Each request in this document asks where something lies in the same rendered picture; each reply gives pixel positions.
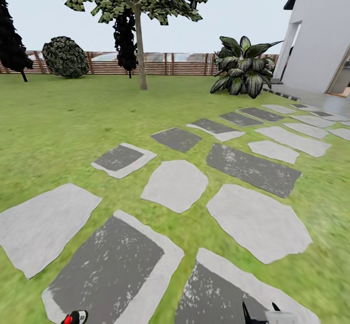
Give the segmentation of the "pesticide atomizer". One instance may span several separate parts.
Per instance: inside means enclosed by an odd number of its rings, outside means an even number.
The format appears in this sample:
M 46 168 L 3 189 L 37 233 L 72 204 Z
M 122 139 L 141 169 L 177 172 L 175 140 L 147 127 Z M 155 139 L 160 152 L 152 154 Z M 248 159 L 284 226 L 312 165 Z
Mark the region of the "pesticide atomizer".
M 85 324 L 88 319 L 88 312 L 86 310 L 71 311 L 64 320 L 64 324 Z

